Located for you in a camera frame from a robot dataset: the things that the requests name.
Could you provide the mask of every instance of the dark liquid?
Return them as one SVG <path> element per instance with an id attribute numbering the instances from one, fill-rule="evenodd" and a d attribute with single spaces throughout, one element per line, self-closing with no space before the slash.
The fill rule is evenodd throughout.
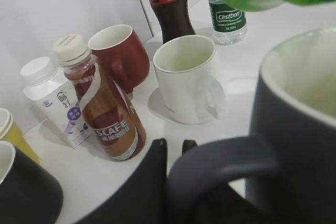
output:
<path id="1" fill-rule="evenodd" d="M 189 20 L 187 0 L 152 5 L 152 9 L 162 29 L 163 43 L 184 35 L 195 34 Z"/>

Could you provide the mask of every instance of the mug rim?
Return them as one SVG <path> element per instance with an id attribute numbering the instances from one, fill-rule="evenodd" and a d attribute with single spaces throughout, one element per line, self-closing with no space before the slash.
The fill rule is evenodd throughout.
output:
<path id="1" fill-rule="evenodd" d="M 108 32 L 109 30 L 113 30 L 113 29 L 116 29 L 117 27 L 128 27 L 131 29 L 130 33 L 125 37 L 123 38 L 120 42 L 118 43 L 115 43 L 111 46 L 108 46 L 108 47 L 104 47 L 104 48 L 93 48 L 90 46 L 90 44 L 92 43 L 92 41 L 94 39 L 97 39 L 97 37 L 101 36 L 103 33 L 106 33 Z M 125 40 L 127 40 L 133 33 L 133 27 L 130 26 L 130 25 L 127 25 L 127 24 L 119 24 L 119 25 L 114 25 L 114 26 L 109 26 L 109 27 L 106 27 L 104 28 L 103 30 L 100 30 L 99 32 L 95 33 L 94 35 L 92 35 L 92 37 L 89 39 L 88 41 L 88 47 L 91 49 L 91 50 L 95 50 L 95 51 L 101 51 L 101 50 L 106 50 L 106 49 L 109 49 L 109 48 L 112 48 L 112 47 L 115 47 L 117 45 L 120 45 L 121 43 L 123 43 Z"/>
<path id="2" fill-rule="evenodd" d="M 6 113 L 6 115 L 7 115 L 7 118 L 5 120 L 4 125 L 1 126 L 1 128 L 0 128 L 0 138 L 2 138 L 2 136 L 5 135 L 5 134 L 2 134 L 2 132 L 6 129 L 6 127 L 8 126 L 8 123 L 11 120 L 11 113 L 9 112 L 8 109 L 5 109 L 5 108 L 0 108 L 0 111 L 4 111 Z"/>
<path id="3" fill-rule="evenodd" d="M 336 127 L 336 118 L 334 118 L 334 117 L 332 117 L 328 114 L 325 114 L 325 113 L 323 113 L 319 110 L 316 110 L 316 109 L 306 105 L 303 102 L 300 102 L 295 97 L 293 97 L 288 92 L 286 92 L 283 88 L 281 88 L 279 85 L 277 85 L 276 82 L 274 81 L 274 79 L 271 77 L 271 75 L 268 75 L 267 73 L 265 73 L 266 68 L 267 68 L 267 61 L 269 60 L 269 57 L 271 56 L 271 53 L 274 50 L 276 50 L 278 47 L 281 47 L 284 44 L 287 44 L 294 39 L 302 38 L 302 37 L 305 37 L 305 36 L 310 36 L 312 34 L 321 33 L 321 32 L 325 32 L 325 31 L 332 31 L 333 33 L 336 33 L 336 27 L 318 28 L 318 29 L 306 31 L 304 33 L 300 33 L 298 35 L 292 36 L 292 37 L 282 41 L 281 43 L 279 43 L 275 47 L 273 47 L 271 50 L 269 50 L 266 53 L 264 59 L 261 62 L 260 76 L 263 79 L 263 81 L 265 82 L 266 86 L 271 90 L 271 92 L 273 92 L 277 97 L 279 97 L 285 103 L 292 106 L 294 109 L 299 110 L 301 113 L 303 113 L 305 115 L 308 115 L 308 116 L 310 116 L 310 117 L 312 117 L 312 118 L 314 118 L 314 119 L 316 119 L 316 120 L 318 120 L 322 123 L 325 123 L 325 124 L 327 124 L 331 127 Z"/>
<path id="4" fill-rule="evenodd" d="M 177 40 L 181 40 L 181 39 L 186 38 L 186 37 L 194 37 L 194 38 L 198 37 L 198 38 L 203 38 L 203 39 L 206 39 L 207 41 L 209 41 L 209 42 L 211 43 L 211 45 L 213 46 L 213 50 L 212 50 L 212 53 L 211 53 L 211 55 L 209 56 L 209 58 L 208 58 L 206 61 L 204 61 L 202 64 L 200 64 L 200 65 L 198 65 L 198 66 L 196 66 L 196 67 L 194 67 L 194 68 L 187 69 L 187 70 L 182 70 L 182 71 L 171 71 L 171 70 L 165 70 L 165 69 L 160 68 L 160 67 L 156 64 L 156 59 L 157 59 L 158 55 L 160 54 L 160 52 L 163 50 L 163 48 L 165 48 L 166 46 L 168 46 L 169 44 L 171 44 L 171 43 L 173 43 L 173 42 L 175 42 L 175 41 L 177 41 Z M 186 73 L 186 72 L 191 72 L 191 71 L 193 71 L 193 70 L 195 70 L 195 69 L 198 69 L 198 68 L 200 68 L 200 67 L 206 65 L 209 61 L 211 61 L 211 60 L 214 58 L 215 54 L 216 54 L 216 45 L 215 45 L 215 43 L 213 42 L 212 39 L 210 39 L 209 37 L 204 36 L 204 35 L 191 34 L 191 35 L 185 35 L 185 36 L 177 37 L 177 38 L 172 39 L 172 40 L 168 41 L 167 43 L 163 44 L 163 45 L 162 45 L 162 46 L 155 52 L 154 57 L 153 57 L 153 64 L 154 64 L 155 68 L 156 68 L 157 70 L 161 71 L 161 72 L 165 72 L 165 73 Z"/>
<path id="5" fill-rule="evenodd" d="M 9 172 L 11 171 L 11 169 L 13 167 L 13 164 L 14 164 L 14 159 L 15 159 L 15 156 L 16 156 L 16 150 L 15 150 L 15 147 L 14 147 L 14 145 L 12 143 L 7 142 L 7 141 L 0 141 L 0 146 L 1 145 L 6 145 L 7 147 L 10 148 L 10 150 L 12 151 L 12 159 L 10 160 L 10 164 L 9 164 L 9 166 L 7 168 L 7 171 L 4 173 L 3 177 L 0 177 L 0 186 L 1 186 L 2 182 L 8 176 Z"/>
<path id="6" fill-rule="evenodd" d="M 8 132 L 11 131 L 11 129 L 13 127 L 13 124 L 14 124 L 14 118 L 13 118 L 13 115 L 10 113 L 10 120 L 9 120 L 8 127 L 3 132 L 3 134 L 0 135 L 0 140 L 4 139 L 6 137 L 6 135 L 8 134 Z"/>

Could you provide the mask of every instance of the white bottle cap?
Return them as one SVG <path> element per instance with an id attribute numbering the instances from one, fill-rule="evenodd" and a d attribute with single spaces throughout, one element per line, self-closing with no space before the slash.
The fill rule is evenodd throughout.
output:
<path id="1" fill-rule="evenodd" d="M 57 68 L 48 57 L 41 57 L 27 63 L 20 74 L 28 84 L 35 85 L 49 79 L 56 71 Z"/>
<path id="2" fill-rule="evenodd" d="M 58 40 L 53 50 L 62 66 L 75 65 L 91 55 L 91 50 L 79 34 L 68 35 Z"/>

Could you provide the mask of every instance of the table surface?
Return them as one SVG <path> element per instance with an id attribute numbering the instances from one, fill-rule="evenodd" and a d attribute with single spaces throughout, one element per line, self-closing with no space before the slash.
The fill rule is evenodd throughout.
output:
<path id="1" fill-rule="evenodd" d="M 75 149 L 41 123 L 25 134 L 40 157 L 40 164 L 60 182 L 64 205 L 57 224 L 79 220 L 108 199 L 133 173 L 151 142 L 164 137 L 168 142 L 168 168 L 182 150 L 184 139 L 198 144 L 248 134 L 258 68 L 263 56 L 281 41 L 321 27 L 336 26 L 336 5 L 296 7 L 284 4 L 260 13 L 248 13 L 248 32 L 244 41 L 231 46 L 217 46 L 226 85 L 226 114 L 220 120 L 202 125 L 183 125 L 173 121 L 163 106 L 153 66 L 147 79 L 134 89 L 132 103 L 147 131 L 144 150 L 135 158 L 116 163 L 110 161 L 94 136 Z M 190 9 L 197 34 L 210 35 L 211 16 L 207 0 Z M 161 46 L 161 34 L 145 44 L 152 59 Z M 232 186 L 244 194 L 242 180 Z"/>

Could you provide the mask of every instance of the nescafe bottle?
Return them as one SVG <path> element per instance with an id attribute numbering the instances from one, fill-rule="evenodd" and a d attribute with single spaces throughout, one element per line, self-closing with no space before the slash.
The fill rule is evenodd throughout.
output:
<path id="1" fill-rule="evenodd" d="M 118 161 L 136 156 L 146 140 L 142 123 L 125 93 L 106 77 L 82 36 L 60 39 L 54 51 L 75 87 L 86 123 L 106 152 Z"/>
<path id="2" fill-rule="evenodd" d="M 184 35 L 195 34 L 188 14 L 188 0 L 150 0 L 161 29 L 163 43 Z"/>

